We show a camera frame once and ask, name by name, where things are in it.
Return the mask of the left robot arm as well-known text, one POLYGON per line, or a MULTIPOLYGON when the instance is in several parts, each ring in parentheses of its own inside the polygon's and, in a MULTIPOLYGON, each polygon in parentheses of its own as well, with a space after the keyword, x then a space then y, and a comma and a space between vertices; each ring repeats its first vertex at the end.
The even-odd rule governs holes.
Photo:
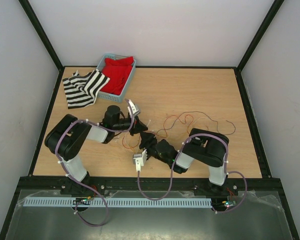
POLYGON ((131 136, 139 134, 148 127, 139 120, 141 113, 138 105, 131 100, 127 102, 128 115, 125 116, 117 105, 110 105, 100 123, 79 120, 66 114, 48 133, 44 144, 58 158, 58 163, 65 171, 69 181, 65 189, 75 195, 93 195, 90 190, 90 175, 83 166, 79 152, 85 140, 108 144, 121 133, 129 132, 131 136))

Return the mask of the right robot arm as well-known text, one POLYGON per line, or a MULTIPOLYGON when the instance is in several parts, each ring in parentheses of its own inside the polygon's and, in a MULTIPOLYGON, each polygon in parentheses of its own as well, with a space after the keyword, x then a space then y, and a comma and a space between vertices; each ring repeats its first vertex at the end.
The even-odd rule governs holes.
POLYGON ((185 173, 197 160, 206 164, 209 170, 209 183, 203 190, 219 195, 226 189, 229 139, 225 135, 192 128, 181 152, 165 139, 158 141, 153 133, 142 132, 140 136, 139 148, 146 151, 147 158, 153 157, 165 163, 178 174, 185 173))

